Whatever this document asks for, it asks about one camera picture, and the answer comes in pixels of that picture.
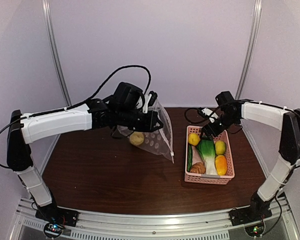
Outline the yellow lemon toy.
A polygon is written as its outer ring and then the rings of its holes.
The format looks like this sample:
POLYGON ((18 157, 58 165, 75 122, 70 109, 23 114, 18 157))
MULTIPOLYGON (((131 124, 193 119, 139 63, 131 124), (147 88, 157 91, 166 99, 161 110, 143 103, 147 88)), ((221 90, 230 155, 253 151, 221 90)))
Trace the yellow lemon toy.
POLYGON ((224 141, 216 141, 215 142, 215 152, 216 155, 224 155, 226 152, 226 143, 224 141))
POLYGON ((197 146, 200 143, 200 141, 201 139, 198 134, 192 132, 188 135, 188 143, 190 145, 197 146))

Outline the clear zip top bag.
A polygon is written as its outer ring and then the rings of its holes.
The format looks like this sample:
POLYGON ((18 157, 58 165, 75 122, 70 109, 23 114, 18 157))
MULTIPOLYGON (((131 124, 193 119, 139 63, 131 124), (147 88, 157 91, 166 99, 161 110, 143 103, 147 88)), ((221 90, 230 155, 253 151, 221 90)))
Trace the clear zip top bag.
MULTIPOLYGON (((140 132, 144 135, 144 142, 135 147, 154 155, 162 155, 174 163, 173 130, 169 114, 158 100, 149 110, 158 112, 158 119, 163 122, 163 128, 154 132, 140 132)), ((118 126, 118 132, 129 140, 130 135, 138 131, 129 130, 125 126, 118 126)))

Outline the green cucumber toy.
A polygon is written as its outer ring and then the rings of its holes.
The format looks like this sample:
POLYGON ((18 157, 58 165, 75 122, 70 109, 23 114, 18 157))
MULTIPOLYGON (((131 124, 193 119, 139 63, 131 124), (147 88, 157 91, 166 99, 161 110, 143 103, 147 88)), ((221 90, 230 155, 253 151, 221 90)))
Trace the green cucumber toy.
POLYGON ((193 158, 192 145, 188 144, 188 149, 187 149, 187 171, 188 172, 190 172, 190 169, 192 168, 192 158, 193 158))

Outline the pale yellow walnut-shaped toy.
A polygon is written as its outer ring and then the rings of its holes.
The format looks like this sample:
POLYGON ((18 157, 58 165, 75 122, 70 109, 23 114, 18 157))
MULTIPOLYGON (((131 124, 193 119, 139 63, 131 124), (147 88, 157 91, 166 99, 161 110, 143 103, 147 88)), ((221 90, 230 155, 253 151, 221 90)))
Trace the pale yellow walnut-shaped toy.
POLYGON ((144 142, 144 135, 141 132, 134 132, 129 137, 130 144, 139 146, 144 142))

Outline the brown croissant toy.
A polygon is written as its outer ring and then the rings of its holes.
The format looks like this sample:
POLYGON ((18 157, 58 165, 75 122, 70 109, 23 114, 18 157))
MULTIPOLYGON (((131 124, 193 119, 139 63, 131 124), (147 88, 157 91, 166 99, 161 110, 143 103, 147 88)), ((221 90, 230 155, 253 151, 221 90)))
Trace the brown croissant toy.
POLYGON ((197 162, 195 164, 192 165, 192 167, 190 168, 191 173, 197 173, 197 174, 205 174, 206 168, 203 162, 197 162))

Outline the pink plastic basket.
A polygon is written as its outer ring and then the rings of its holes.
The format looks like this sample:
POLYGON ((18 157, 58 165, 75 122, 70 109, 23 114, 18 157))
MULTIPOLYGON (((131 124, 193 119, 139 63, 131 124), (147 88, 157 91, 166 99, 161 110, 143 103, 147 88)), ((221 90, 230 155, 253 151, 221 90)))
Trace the pink plastic basket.
POLYGON ((186 156, 184 181, 197 184, 226 185, 235 176, 228 132, 210 139, 201 139, 196 146, 190 143, 200 136, 201 127, 189 125, 186 129, 186 156))

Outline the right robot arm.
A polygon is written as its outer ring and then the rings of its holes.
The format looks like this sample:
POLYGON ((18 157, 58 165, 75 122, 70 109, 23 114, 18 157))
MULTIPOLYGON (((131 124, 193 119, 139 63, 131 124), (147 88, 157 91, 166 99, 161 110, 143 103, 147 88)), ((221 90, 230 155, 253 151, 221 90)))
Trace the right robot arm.
POLYGON ((265 213, 267 204, 287 184, 300 161, 300 108, 292 110, 261 101, 238 100, 229 91, 221 92, 215 99, 215 109, 198 110, 205 122, 201 131, 203 138, 213 139, 242 120, 277 130, 277 160, 246 210, 249 220, 258 220, 265 213))

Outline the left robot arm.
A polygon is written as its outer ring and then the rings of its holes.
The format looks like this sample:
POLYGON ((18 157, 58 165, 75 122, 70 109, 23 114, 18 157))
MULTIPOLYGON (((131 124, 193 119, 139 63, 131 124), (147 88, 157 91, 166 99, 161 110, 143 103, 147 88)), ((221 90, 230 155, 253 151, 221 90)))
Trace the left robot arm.
POLYGON ((77 106, 48 112, 13 112, 8 132, 7 164, 21 179, 25 188, 42 207, 42 214, 57 222, 61 210, 53 205, 52 193, 32 158, 31 146, 44 139, 65 133, 102 128, 126 127, 133 132, 152 133, 163 127, 158 112, 152 107, 157 93, 144 93, 137 86, 121 82, 105 99, 91 98, 77 106))

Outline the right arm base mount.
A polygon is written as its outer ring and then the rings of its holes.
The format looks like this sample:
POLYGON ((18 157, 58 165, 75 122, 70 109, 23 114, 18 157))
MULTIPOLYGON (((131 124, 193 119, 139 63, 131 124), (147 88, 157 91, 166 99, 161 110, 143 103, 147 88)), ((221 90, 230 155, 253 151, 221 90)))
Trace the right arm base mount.
POLYGON ((270 209, 266 209, 261 213, 253 215, 250 211, 250 206, 246 206, 239 209, 233 208, 228 212, 228 214, 232 226, 249 224, 255 221, 262 221, 264 218, 269 218, 272 216, 272 212, 270 209))

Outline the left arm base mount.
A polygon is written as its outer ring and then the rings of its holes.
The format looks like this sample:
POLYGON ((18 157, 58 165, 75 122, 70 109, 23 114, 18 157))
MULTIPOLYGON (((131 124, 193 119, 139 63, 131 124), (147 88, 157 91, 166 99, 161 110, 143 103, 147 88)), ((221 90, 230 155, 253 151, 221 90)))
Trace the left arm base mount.
POLYGON ((77 224, 79 212, 76 210, 70 210, 65 208, 58 208, 57 217, 44 216, 39 210, 36 210, 35 217, 45 220, 50 223, 58 224, 61 226, 75 227, 77 224))

